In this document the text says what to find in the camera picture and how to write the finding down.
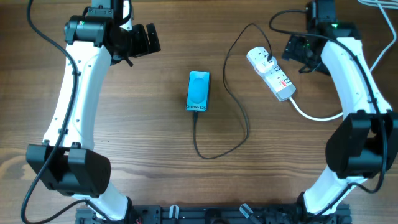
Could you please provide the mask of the white power strip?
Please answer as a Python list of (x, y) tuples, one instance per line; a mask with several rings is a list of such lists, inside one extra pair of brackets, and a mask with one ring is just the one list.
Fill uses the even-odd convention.
[[(267, 60), (269, 60), (269, 56), (270, 54), (264, 47), (255, 47), (247, 53), (246, 58), (254, 68), (254, 63), (256, 61), (262, 58), (266, 58)], [(278, 63), (276, 66), (273, 67), (271, 71), (267, 72), (266, 74), (258, 75), (264, 80), (271, 92), (273, 92), (273, 94), (279, 101), (292, 99), (292, 96), (296, 91), (296, 87), (290, 81), (288, 76), (282, 71)]]

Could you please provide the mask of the teal Galaxy smartphone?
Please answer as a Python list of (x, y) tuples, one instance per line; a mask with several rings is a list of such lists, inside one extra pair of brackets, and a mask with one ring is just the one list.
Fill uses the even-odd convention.
[(187, 111), (206, 112), (210, 93), (210, 72), (191, 71), (187, 91)]

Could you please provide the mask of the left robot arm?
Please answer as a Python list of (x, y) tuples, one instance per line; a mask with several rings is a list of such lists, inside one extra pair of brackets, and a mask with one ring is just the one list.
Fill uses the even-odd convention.
[(65, 24), (65, 73), (41, 144), (27, 148), (35, 182), (84, 203), (101, 223), (142, 223), (131, 199), (111, 183), (111, 164), (94, 150), (103, 80), (112, 65), (160, 51), (153, 24), (133, 24), (130, 1), (93, 1)]

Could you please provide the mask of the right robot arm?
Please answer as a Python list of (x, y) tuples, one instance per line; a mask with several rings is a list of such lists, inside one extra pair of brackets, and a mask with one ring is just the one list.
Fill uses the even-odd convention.
[(397, 155), (397, 113), (380, 94), (364, 59), (356, 26), (336, 18), (333, 1), (310, 1), (305, 32), (290, 32), (286, 59), (332, 77), (343, 120), (326, 143), (326, 168), (297, 199), (296, 219), (305, 223), (342, 220), (337, 209), (355, 188), (376, 178), (378, 192)]

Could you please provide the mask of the white USB charger plug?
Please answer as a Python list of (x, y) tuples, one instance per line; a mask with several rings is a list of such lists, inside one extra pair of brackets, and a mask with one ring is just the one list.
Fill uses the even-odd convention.
[(266, 58), (262, 58), (254, 63), (254, 68), (258, 74), (266, 74), (276, 65), (277, 62), (274, 59), (267, 60)]

